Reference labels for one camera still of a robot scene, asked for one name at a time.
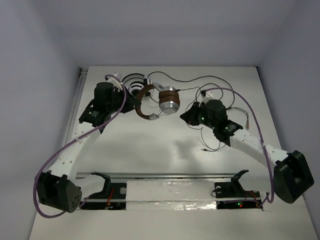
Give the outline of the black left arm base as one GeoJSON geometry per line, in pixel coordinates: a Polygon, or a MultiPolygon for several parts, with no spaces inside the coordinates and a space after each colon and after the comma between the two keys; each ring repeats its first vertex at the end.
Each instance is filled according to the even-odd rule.
{"type": "Polygon", "coordinates": [[[85,197],[80,202],[81,210],[126,210],[126,182],[113,182],[109,175],[101,172],[92,172],[90,176],[99,176],[104,180],[104,185],[101,191],[85,197]]]}

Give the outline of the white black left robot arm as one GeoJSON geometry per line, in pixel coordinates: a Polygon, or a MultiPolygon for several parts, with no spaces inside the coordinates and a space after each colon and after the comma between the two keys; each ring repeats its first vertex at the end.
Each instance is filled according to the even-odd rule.
{"type": "Polygon", "coordinates": [[[33,186],[33,203],[45,218],[40,204],[73,213],[91,196],[107,197],[112,190],[111,178],[101,172],[77,179],[78,168],[105,127],[120,113],[127,113],[141,104],[127,88],[110,82],[99,82],[94,97],[79,118],[74,139],[51,156],[37,173],[33,186]]]}

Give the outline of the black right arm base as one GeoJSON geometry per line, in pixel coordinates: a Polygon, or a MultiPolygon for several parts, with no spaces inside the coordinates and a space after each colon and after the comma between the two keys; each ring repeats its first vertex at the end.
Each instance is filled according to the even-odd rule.
{"type": "Polygon", "coordinates": [[[246,191],[239,179],[249,172],[241,170],[230,178],[230,181],[215,182],[211,196],[216,200],[218,210],[259,209],[263,210],[259,192],[246,191]]]}

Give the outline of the brown silver headphones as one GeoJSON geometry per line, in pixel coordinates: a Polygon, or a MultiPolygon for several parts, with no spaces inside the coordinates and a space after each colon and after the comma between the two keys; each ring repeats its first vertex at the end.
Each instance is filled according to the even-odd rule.
{"type": "Polygon", "coordinates": [[[154,82],[153,84],[149,84],[142,88],[136,96],[140,105],[135,109],[135,111],[141,118],[154,121],[160,117],[159,114],[155,113],[146,115],[141,110],[143,97],[146,95],[146,93],[154,89],[158,90],[158,106],[161,113],[165,115],[171,115],[179,110],[181,102],[178,90],[173,86],[162,86],[161,84],[154,82]]]}

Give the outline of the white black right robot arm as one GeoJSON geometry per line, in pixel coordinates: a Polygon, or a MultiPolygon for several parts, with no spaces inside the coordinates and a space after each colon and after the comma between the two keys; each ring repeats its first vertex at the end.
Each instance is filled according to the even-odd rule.
{"type": "Polygon", "coordinates": [[[227,191],[238,197],[248,191],[259,191],[274,193],[285,203],[292,204],[314,184],[307,160],[301,152],[287,152],[265,144],[262,137],[255,137],[230,120],[220,100],[194,103],[180,118],[191,126],[208,127],[217,140],[247,154],[267,168],[270,174],[267,181],[260,176],[250,176],[247,169],[235,174],[227,186],[221,188],[223,198],[227,191]]]}

